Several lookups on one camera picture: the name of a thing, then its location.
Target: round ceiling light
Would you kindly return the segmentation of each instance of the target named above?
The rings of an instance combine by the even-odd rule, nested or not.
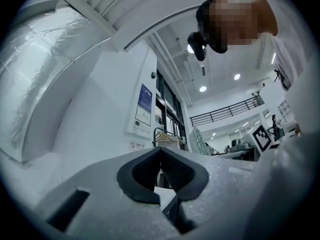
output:
[[[190,44],[188,44],[188,46],[187,46],[187,48],[186,48],[187,50],[188,50],[188,52],[189,53],[191,53],[191,54],[194,54],[195,52],[194,52],[194,50],[192,50],[192,48],[191,48],[191,45]]]
[[[240,74],[236,74],[235,76],[234,76],[234,80],[238,80],[240,78]]]
[[[202,87],[199,89],[199,91],[203,93],[206,89],[207,89],[207,87],[202,86]]]

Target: ceiling light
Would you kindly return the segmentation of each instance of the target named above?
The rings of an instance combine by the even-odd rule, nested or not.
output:
[[[188,46],[186,47],[186,49],[188,50],[189,53],[194,54],[194,50],[192,50],[191,45],[188,44]]]
[[[203,93],[206,89],[207,89],[207,87],[202,86],[202,87],[199,89],[199,91]]]
[[[234,80],[238,80],[240,78],[240,74],[236,74],[235,76],[234,76]]]
[[[273,55],[273,58],[272,58],[272,62],[271,62],[271,64],[273,64],[273,63],[274,63],[274,61],[275,61],[275,57],[276,57],[276,53],[274,53],[274,55]]]

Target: black railing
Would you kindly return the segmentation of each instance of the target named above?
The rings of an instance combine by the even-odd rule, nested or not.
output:
[[[233,117],[242,112],[251,110],[255,107],[259,107],[264,104],[264,101],[260,97],[260,95],[254,96],[252,98],[246,99],[239,103],[226,106],[224,108],[220,108],[208,113],[196,115],[190,117],[192,126],[200,126],[208,123],[212,123],[215,121],[219,121],[225,118]]]

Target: silver insulated duct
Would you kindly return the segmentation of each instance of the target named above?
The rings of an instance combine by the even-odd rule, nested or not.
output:
[[[16,26],[0,50],[0,149],[26,162],[50,152],[72,99],[107,36],[70,7]],[[81,66],[76,64],[81,57]]]

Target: black cap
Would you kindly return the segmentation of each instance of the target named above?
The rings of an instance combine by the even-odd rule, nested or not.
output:
[[[204,1],[196,11],[195,17],[199,31],[211,49],[216,53],[224,54],[228,50],[228,45],[223,44],[221,33],[216,32],[214,22],[210,22],[209,8],[212,3],[215,3],[215,0]]]

